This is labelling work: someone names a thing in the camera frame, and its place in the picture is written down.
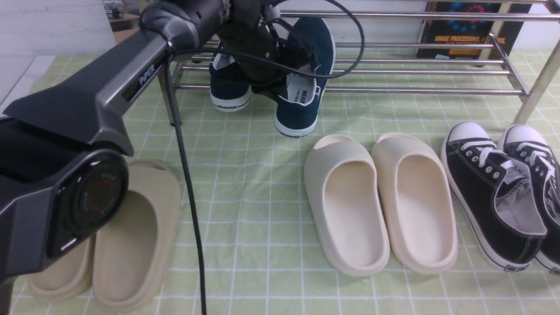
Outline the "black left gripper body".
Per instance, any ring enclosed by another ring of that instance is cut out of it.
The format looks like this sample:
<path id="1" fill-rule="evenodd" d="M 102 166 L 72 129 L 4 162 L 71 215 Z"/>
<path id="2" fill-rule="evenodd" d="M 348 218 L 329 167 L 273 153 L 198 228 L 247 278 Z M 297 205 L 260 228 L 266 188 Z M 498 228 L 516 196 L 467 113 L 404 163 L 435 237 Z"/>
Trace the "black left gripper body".
<path id="1" fill-rule="evenodd" d="M 274 12 L 274 0 L 232 0 L 230 18 L 218 31 L 223 55 L 234 65 L 219 70 L 220 84 L 247 85 L 269 98 L 287 97 L 291 70 L 314 68 L 318 60 L 302 31 Z"/>

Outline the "black grey robot left arm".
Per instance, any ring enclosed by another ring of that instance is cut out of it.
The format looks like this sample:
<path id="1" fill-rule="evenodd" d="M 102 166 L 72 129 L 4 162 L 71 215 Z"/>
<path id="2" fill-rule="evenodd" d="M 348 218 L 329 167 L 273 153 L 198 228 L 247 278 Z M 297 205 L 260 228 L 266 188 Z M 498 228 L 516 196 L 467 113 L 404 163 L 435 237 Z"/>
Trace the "black grey robot left arm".
<path id="1" fill-rule="evenodd" d="M 134 154 L 123 116 L 178 56 L 218 36 L 253 86 L 303 66 L 272 24 L 277 0 L 155 0 L 139 29 L 64 82 L 18 98 L 1 118 L 1 313 L 13 285 L 104 227 L 124 201 Z"/>

